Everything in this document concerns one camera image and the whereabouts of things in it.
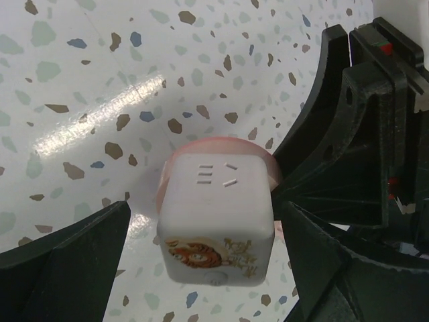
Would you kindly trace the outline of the white cube adapter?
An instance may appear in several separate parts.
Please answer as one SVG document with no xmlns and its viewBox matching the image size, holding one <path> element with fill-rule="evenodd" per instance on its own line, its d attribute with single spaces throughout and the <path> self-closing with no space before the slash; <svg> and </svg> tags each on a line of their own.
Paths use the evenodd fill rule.
<svg viewBox="0 0 429 322">
<path fill-rule="evenodd" d="M 257 286 L 275 237 L 262 158 L 183 154 L 173 167 L 157 235 L 168 276 L 184 284 Z"/>
</svg>

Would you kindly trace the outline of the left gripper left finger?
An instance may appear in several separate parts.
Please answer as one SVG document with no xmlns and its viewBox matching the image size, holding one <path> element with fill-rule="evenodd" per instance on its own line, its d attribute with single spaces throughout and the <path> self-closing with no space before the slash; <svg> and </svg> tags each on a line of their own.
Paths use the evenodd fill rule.
<svg viewBox="0 0 429 322">
<path fill-rule="evenodd" d="M 1 253 L 1 320 L 102 321 L 130 217 L 117 201 Z"/>
</svg>

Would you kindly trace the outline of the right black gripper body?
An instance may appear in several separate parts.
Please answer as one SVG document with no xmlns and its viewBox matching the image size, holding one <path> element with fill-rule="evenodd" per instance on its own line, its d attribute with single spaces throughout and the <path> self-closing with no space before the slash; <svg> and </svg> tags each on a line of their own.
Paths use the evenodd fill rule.
<svg viewBox="0 0 429 322">
<path fill-rule="evenodd" d="M 355 29 L 349 39 L 353 64 L 373 62 L 393 87 L 386 101 L 391 161 L 384 237 L 428 255 L 428 59 L 422 45 L 382 17 Z"/>
</svg>

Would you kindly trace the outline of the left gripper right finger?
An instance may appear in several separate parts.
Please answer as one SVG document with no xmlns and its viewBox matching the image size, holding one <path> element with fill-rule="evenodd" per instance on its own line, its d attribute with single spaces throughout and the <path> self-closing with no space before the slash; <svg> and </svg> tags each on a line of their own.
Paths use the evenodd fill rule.
<svg viewBox="0 0 429 322">
<path fill-rule="evenodd" d="M 286 321 L 427 321 L 428 261 L 373 244 L 285 203 L 299 300 Z"/>
</svg>

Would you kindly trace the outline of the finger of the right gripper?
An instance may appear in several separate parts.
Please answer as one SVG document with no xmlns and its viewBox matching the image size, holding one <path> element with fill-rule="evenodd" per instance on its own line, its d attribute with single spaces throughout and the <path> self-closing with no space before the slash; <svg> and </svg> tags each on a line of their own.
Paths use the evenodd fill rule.
<svg viewBox="0 0 429 322">
<path fill-rule="evenodd" d="M 316 78 L 298 118 L 275 151 L 283 180 L 273 190 L 277 220 L 286 205 L 331 223 L 385 225 L 385 75 L 351 65 L 341 26 L 322 33 Z"/>
</svg>

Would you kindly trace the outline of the peach cube socket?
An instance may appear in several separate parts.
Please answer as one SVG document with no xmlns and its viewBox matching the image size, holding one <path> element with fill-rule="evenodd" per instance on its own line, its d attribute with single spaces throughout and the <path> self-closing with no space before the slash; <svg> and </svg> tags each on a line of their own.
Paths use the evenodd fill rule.
<svg viewBox="0 0 429 322">
<path fill-rule="evenodd" d="M 260 157 L 267 167 L 270 190 L 282 181 L 282 172 L 276 159 L 267 150 L 250 141 L 233 137 L 209 137 L 190 142 L 177 149 L 164 163 L 156 194 L 156 210 L 160 214 L 175 160 L 182 154 L 237 154 Z"/>
</svg>

